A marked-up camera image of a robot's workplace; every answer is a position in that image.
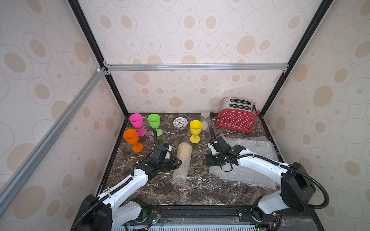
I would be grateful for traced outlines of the green glass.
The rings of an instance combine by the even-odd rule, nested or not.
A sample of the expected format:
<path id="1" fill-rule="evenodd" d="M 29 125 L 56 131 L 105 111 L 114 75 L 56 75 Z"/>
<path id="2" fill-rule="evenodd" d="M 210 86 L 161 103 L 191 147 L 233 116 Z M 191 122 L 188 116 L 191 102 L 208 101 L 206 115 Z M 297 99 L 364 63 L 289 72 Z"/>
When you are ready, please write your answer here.
<path id="1" fill-rule="evenodd" d="M 157 136 L 161 136 L 162 135 L 162 130 L 159 129 L 159 127 L 161 125 L 160 116 L 158 114 L 150 114 L 147 117 L 147 120 L 148 120 L 148 123 L 149 123 L 150 127 L 153 128 L 156 131 Z"/>

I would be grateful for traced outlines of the clear bubble wrap sheet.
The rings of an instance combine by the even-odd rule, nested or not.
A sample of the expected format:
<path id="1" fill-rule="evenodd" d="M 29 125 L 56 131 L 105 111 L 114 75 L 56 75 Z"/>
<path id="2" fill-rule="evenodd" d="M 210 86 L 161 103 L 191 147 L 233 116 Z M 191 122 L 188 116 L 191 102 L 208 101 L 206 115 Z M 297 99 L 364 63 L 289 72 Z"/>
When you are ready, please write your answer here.
<path id="1" fill-rule="evenodd" d="M 278 154 L 275 151 L 274 145 L 266 136 L 248 139 L 226 137 L 224 134 L 220 134 L 219 136 L 224 138 L 230 146 L 238 144 L 246 147 L 248 151 L 278 161 Z M 223 167 L 209 167 L 209 173 L 225 182 L 239 182 L 249 186 L 261 186 L 270 189 L 278 188 L 278 184 L 274 180 L 251 168 L 233 165 L 232 171 L 226 172 L 226 170 L 230 170 L 229 164 Z"/>

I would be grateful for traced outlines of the beige glass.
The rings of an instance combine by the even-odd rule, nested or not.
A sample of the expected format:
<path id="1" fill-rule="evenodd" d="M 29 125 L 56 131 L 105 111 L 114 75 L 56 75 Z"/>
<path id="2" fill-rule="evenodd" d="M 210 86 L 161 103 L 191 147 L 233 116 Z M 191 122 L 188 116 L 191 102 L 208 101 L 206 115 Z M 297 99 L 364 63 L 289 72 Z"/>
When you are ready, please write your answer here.
<path id="1" fill-rule="evenodd" d="M 186 182 L 189 172 L 192 150 L 193 147 L 187 142 L 179 144 L 176 157 L 181 160 L 182 163 L 179 168 L 173 172 L 172 178 L 175 183 Z"/>

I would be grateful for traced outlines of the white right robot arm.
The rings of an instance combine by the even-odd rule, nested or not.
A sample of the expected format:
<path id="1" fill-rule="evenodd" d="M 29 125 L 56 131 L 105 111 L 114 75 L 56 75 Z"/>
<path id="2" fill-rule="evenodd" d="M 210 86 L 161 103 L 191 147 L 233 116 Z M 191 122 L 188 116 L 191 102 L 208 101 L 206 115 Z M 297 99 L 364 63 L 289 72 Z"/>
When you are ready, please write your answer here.
<path id="1" fill-rule="evenodd" d="M 306 208 L 324 209 L 330 198 L 326 189 L 309 176 L 300 163 L 277 162 L 249 151 L 246 147 L 231 146 L 223 137 L 212 138 L 208 144 L 211 153 L 205 164 L 209 167 L 223 167 L 226 164 L 250 168 L 275 181 L 280 190 L 262 196 L 251 208 L 255 220 L 263 220 L 273 212 L 292 209 L 303 212 Z"/>

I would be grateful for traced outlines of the pink plastic wine glass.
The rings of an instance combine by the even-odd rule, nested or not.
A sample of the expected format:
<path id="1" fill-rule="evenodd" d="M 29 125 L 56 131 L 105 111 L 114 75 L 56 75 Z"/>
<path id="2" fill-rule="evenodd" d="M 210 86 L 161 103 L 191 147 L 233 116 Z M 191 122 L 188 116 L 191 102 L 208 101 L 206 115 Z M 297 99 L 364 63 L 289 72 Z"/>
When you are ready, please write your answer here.
<path id="1" fill-rule="evenodd" d="M 143 117 L 140 113 L 132 114 L 129 120 L 131 124 L 137 129 L 137 134 L 139 137 L 143 137 L 146 135 L 146 130 L 143 128 Z"/>

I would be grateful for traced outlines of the orange glass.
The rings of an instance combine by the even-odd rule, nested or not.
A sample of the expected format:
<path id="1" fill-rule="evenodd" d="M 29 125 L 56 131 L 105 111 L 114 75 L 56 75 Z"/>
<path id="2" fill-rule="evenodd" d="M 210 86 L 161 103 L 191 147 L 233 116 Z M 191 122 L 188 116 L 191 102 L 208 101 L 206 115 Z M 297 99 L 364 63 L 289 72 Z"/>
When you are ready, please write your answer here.
<path id="1" fill-rule="evenodd" d="M 134 129 L 126 130 L 123 134 L 124 140 L 132 146 L 134 153 L 139 153 L 143 150 L 143 145 L 139 143 L 139 136 Z"/>

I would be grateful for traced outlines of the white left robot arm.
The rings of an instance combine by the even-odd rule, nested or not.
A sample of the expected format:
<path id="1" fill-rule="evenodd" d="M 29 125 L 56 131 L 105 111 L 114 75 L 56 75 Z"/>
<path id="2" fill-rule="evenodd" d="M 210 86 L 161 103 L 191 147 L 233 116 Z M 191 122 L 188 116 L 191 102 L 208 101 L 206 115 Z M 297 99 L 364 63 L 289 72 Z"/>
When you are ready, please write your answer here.
<path id="1" fill-rule="evenodd" d="M 123 203 L 134 192 L 161 173 L 178 169 L 182 161 L 173 154 L 169 144 L 155 145 L 153 150 L 137 162 L 130 175 L 113 188 L 98 196 L 86 196 L 72 224 L 72 231 L 113 231 L 128 221 L 139 218 L 145 204 Z"/>

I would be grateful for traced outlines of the yellow glass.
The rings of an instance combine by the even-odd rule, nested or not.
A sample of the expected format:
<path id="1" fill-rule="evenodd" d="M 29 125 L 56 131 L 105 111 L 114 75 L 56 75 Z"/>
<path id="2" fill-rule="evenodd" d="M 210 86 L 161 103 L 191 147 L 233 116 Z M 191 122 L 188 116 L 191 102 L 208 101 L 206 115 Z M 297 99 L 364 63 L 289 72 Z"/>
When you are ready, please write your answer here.
<path id="1" fill-rule="evenodd" d="M 193 120 L 190 122 L 190 132 L 192 136 L 190 137 L 190 141 L 192 143 L 198 143 L 200 141 L 199 134 L 202 131 L 202 122 L 199 120 Z"/>

